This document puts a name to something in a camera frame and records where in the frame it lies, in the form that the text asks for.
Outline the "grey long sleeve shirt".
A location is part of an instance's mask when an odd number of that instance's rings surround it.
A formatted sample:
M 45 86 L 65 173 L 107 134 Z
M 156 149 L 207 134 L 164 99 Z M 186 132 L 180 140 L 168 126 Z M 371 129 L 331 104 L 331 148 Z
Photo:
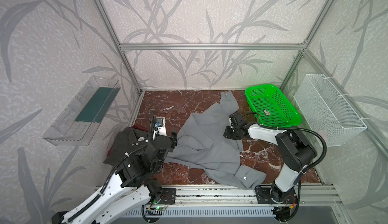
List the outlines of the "grey long sleeve shirt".
M 266 173 L 240 163 L 241 140 L 224 137 L 229 116 L 239 110 L 232 92 L 222 92 L 219 103 L 203 113 L 192 113 L 177 134 L 177 146 L 166 162 L 203 169 L 217 183 L 253 189 L 266 179 Z

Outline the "green plastic basket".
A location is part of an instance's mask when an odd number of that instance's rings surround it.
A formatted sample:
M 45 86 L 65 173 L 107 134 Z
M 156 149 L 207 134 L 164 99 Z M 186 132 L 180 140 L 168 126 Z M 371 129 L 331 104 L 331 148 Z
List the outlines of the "green plastic basket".
M 245 96 L 250 109 L 259 114 L 259 121 L 265 126 L 288 128 L 302 123 L 296 108 L 275 85 L 249 87 L 245 90 Z M 265 115 L 264 109 L 267 109 L 271 115 Z

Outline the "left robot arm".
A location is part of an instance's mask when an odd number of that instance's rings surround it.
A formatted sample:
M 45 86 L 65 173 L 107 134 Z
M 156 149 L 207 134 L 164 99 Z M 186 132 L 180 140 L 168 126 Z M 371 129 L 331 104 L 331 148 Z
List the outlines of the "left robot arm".
M 163 167 L 167 153 L 177 145 L 177 134 L 156 135 L 136 141 L 136 150 L 126 152 L 105 183 L 80 205 L 52 216 L 54 224 L 111 224 L 140 207 L 175 202 L 173 188 L 164 189 L 152 176 Z

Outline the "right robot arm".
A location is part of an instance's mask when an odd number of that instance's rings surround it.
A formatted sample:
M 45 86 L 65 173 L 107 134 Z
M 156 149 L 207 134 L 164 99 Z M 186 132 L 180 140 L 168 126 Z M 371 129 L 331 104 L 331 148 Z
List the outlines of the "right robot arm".
M 309 133 L 317 138 L 320 135 L 309 129 L 298 127 L 270 127 L 256 123 L 248 123 L 245 116 L 235 112 L 229 116 L 230 125 L 225 128 L 224 137 L 231 140 L 251 138 L 262 140 L 278 146 L 284 165 L 270 189 L 265 189 L 264 199 L 274 203 L 283 203 L 301 180 L 304 173 L 312 165 L 317 156 L 315 148 L 305 136 Z

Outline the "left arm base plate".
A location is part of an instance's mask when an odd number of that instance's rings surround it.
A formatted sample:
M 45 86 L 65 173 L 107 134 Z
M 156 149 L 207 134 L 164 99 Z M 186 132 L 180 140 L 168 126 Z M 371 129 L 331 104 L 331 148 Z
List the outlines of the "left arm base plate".
M 148 204 L 164 204 L 171 205 L 175 203 L 176 199 L 176 188 L 161 188 L 160 190 L 156 190 L 150 194 L 150 201 Z

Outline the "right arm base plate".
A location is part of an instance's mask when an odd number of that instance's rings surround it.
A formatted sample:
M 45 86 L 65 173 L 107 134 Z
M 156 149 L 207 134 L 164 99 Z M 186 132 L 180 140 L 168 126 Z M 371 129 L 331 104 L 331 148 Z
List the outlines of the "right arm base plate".
M 294 188 L 287 192 L 282 192 L 278 187 L 256 186 L 256 198 L 259 204 L 292 204 L 295 205 L 299 200 Z

